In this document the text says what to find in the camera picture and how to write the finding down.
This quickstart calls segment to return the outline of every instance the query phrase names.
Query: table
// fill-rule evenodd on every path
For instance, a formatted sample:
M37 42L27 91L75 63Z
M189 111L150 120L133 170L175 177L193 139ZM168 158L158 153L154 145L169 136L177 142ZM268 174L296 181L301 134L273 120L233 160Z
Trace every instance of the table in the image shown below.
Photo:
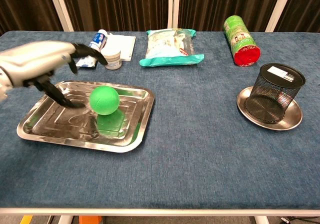
M143 68L144 32L118 70L98 65L73 75L68 65L52 83L82 80L148 88L155 103L142 143L111 153L20 139L16 127L43 96L16 88L0 103L0 213L66 215L319 216L320 35L253 32L260 60L238 67L223 32L197 32L199 65ZM88 44L94 32L10 31L0 50L39 40ZM272 131L249 122L237 94L259 68L283 63L300 70L295 100L302 123Z

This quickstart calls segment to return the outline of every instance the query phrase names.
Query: toothpaste tube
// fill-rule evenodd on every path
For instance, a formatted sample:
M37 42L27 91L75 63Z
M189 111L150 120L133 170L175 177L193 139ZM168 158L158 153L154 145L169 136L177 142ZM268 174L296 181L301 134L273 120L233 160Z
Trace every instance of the toothpaste tube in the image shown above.
M89 47L95 49L97 51L101 51L101 49L105 46L107 41L108 33L100 29L98 33L96 33L93 37L93 40L90 42ZM86 56L81 58L77 63L76 66L80 68L95 68L97 64L97 59L92 56Z

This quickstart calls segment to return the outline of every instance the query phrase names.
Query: black mesh cup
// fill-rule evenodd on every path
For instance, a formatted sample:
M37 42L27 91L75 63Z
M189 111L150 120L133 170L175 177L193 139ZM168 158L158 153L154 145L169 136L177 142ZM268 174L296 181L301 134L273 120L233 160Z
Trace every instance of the black mesh cup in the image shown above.
M283 64L269 63L260 68L245 109L257 121L275 124L285 112L300 88L306 83L298 70Z

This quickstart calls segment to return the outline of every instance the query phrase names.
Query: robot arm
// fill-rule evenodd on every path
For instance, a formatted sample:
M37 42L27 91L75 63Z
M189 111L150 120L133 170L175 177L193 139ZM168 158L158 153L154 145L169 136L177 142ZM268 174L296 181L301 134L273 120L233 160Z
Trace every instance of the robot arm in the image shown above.
M8 89L35 86L61 106L84 107L83 103L67 99L50 83L50 76L66 63L76 74L73 58L86 56L96 58L103 65L107 64L99 51L84 44L63 41L36 41L0 52L0 100L6 97Z

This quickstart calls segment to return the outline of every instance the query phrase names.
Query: metal tray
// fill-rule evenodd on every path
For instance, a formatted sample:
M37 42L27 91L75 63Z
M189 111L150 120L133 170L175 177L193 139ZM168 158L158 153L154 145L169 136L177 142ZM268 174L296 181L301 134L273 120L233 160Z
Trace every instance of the metal tray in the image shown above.
M260 127L276 130L276 131L286 131L297 127L302 121L302 111L300 106L295 100L289 104L287 110L285 111L284 118L275 124L266 124L261 121L254 119L246 110L245 102L246 99L250 96L251 90L253 86L249 86L242 91L240 91L239 95L236 97L236 104L242 114L248 118L251 122L257 124Z
M94 88L109 86L120 96L120 105L110 115L97 115L90 107ZM142 141L155 99L146 88L84 81L63 81L56 84L70 100L85 103L84 108L60 106L43 96L17 127L19 137L27 140L124 153Z

